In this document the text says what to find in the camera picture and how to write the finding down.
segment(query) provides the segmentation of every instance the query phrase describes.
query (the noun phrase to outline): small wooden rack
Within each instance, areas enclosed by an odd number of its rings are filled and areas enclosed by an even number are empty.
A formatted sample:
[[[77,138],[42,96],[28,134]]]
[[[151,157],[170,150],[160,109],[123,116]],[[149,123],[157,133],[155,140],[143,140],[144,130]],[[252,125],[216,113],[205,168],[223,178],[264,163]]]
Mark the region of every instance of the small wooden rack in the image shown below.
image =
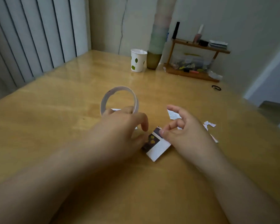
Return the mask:
[[[229,50],[219,49],[219,48],[214,48],[214,47],[209,47],[209,46],[205,47],[205,46],[201,46],[199,44],[193,43],[192,41],[187,41],[187,40],[178,39],[178,38],[172,39],[172,46],[171,46],[171,50],[170,50],[170,55],[169,55],[169,58],[167,60],[167,63],[165,64],[167,73],[173,74],[173,75],[182,75],[182,76],[191,77],[191,78],[195,78],[195,79],[203,79],[203,80],[212,81],[212,82],[219,82],[219,80],[209,77],[209,75],[206,72],[199,72],[199,73],[189,72],[188,73],[188,72],[184,72],[184,71],[181,71],[181,70],[175,70],[174,68],[172,68],[171,65],[169,64],[169,62],[170,62],[175,44],[182,44],[182,45],[196,47],[196,48],[200,48],[200,49],[207,49],[207,50],[215,51],[216,53],[213,57],[212,63],[217,58],[219,52],[229,54],[230,53]]]

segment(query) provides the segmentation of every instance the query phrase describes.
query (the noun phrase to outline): cup rim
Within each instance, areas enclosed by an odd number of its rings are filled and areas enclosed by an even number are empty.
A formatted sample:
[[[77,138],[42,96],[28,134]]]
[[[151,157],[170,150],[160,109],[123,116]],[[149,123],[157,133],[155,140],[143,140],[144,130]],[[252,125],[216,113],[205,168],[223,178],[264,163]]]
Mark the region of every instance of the cup rim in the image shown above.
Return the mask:
[[[138,54],[138,55],[146,55],[147,52],[144,51],[143,49],[131,49],[131,52],[135,53],[135,54]]]

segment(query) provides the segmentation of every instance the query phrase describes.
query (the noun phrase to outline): white ring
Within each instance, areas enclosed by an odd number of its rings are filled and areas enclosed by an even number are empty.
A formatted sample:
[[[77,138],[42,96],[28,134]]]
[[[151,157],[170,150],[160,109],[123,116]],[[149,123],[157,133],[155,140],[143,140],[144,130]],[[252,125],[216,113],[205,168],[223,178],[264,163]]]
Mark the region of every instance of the white ring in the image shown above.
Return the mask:
[[[120,90],[129,91],[131,94],[134,95],[134,109],[133,109],[133,113],[137,113],[138,112],[139,102],[138,102],[138,98],[136,97],[136,94],[129,87],[117,86],[117,87],[114,87],[113,89],[109,90],[105,94],[105,96],[103,97],[103,99],[101,101],[101,115],[103,115],[103,113],[106,110],[106,104],[107,104],[107,101],[108,101],[109,97],[111,97],[113,94],[115,94],[117,91],[120,91]]]

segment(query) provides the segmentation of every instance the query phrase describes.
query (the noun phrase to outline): shelf top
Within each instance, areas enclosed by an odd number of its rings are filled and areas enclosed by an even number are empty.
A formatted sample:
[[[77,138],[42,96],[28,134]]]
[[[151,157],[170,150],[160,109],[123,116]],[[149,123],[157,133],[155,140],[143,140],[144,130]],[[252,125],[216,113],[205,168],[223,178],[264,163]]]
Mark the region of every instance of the shelf top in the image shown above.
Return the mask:
[[[215,52],[223,52],[226,54],[230,53],[230,51],[226,50],[226,49],[219,49],[219,48],[214,48],[214,47],[209,47],[209,46],[205,47],[205,46],[201,46],[199,44],[193,43],[192,41],[187,41],[187,40],[183,40],[183,39],[179,39],[179,38],[172,39],[172,41],[173,41],[173,43],[182,44],[182,45],[186,45],[186,46],[192,46],[192,47],[196,47],[196,48],[200,48],[200,49],[207,49],[207,50],[212,50]]]

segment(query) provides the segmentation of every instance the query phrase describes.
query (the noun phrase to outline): person's left hand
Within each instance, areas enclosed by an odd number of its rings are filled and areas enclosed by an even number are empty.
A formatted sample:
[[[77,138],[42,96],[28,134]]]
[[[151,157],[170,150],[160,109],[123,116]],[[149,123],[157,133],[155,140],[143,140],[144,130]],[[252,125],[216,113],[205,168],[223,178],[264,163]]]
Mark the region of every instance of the person's left hand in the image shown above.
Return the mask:
[[[148,118],[145,113],[132,114],[133,107],[119,111],[107,109],[98,122],[78,144],[79,157],[89,163],[99,162],[108,165],[125,159],[139,150],[148,139],[148,133],[131,138],[135,127],[141,124],[148,131]]]

